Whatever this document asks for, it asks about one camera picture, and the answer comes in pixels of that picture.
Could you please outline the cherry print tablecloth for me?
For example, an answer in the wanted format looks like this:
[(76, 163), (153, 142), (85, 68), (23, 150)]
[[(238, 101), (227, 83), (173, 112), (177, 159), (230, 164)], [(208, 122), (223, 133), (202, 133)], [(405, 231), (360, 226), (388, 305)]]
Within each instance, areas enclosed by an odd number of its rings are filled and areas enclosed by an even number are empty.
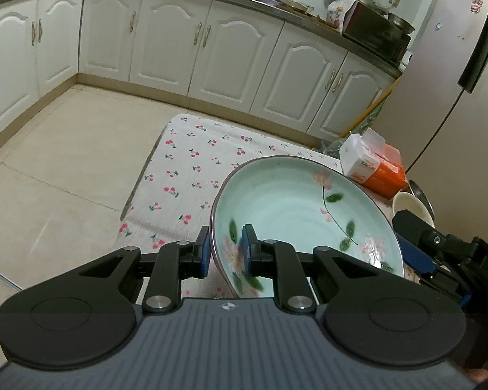
[[(192, 114), (173, 117), (129, 196), (116, 246), (138, 247), (150, 254), (167, 243), (195, 239), (203, 226), (210, 227), (211, 208), (227, 176), (252, 159), (270, 156), (313, 160), (342, 174), (338, 159), (322, 153)], [(370, 196), (389, 219), (387, 206)], [(188, 279), (182, 293), (194, 298), (234, 297), (214, 262), (213, 249), (208, 276)]]

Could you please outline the black countertop oven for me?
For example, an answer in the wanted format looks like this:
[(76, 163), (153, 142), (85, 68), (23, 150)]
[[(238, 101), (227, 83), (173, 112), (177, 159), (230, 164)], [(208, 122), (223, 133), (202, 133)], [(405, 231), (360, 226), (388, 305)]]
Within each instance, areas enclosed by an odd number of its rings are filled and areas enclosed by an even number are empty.
[(393, 65), (401, 62), (411, 41), (408, 33), (361, 3), (347, 11), (342, 34)]

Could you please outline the orange tissue pack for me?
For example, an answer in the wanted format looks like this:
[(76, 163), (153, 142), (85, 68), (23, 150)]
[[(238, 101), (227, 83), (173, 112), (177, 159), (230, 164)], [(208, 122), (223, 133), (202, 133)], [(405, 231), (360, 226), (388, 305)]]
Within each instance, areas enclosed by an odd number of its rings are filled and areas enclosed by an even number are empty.
[(339, 149), (339, 158), (346, 177), (385, 199), (407, 184), (399, 150), (373, 129), (350, 135)]

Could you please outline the white refrigerator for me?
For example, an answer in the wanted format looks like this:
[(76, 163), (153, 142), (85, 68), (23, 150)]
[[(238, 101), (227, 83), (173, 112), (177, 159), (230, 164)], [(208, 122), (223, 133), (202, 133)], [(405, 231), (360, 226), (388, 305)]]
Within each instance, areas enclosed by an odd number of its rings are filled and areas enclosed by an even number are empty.
[(488, 239), (488, 0), (438, 0), (374, 128), (397, 147), (435, 224)]

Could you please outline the green floral plate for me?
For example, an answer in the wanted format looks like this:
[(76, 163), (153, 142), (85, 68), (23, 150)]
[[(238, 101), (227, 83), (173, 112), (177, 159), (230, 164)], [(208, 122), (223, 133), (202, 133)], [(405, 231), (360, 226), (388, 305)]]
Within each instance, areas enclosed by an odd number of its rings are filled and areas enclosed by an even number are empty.
[(243, 228), (299, 253), (337, 249), (403, 277), (395, 232), (373, 198), (343, 174), (313, 160), (270, 156), (240, 165), (223, 181), (210, 212), (213, 259), (236, 298), (269, 298), (272, 282), (250, 277), (240, 250)]

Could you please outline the cream bowl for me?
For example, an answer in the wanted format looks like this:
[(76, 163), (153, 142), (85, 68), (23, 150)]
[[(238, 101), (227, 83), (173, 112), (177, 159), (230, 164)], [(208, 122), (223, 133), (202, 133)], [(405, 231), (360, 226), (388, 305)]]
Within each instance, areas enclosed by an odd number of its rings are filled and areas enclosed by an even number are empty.
[(435, 226), (434, 220), (426, 206), (413, 194), (401, 191), (392, 199), (393, 215), (403, 210), (410, 211), (429, 226)]

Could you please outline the stainless steel bowl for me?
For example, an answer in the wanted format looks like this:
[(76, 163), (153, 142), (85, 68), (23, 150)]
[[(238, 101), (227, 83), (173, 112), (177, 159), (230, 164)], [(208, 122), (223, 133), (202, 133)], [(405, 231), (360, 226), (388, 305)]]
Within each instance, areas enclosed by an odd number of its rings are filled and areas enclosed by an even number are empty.
[(411, 193), (425, 206), (427, 212), (430, 214), (432, 220), (435, 220), (435, 212), (429, 199), (414, 180), (409, 180), (409, 189)]

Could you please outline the white lower cabinets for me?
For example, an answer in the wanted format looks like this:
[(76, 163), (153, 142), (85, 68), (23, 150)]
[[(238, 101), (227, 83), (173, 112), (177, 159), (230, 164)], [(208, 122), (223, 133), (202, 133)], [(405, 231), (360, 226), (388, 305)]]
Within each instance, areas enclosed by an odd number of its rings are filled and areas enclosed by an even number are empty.
[(398, 77), (263, 0), (0, 0), (0, 145), (76, 82), (316, 143)]

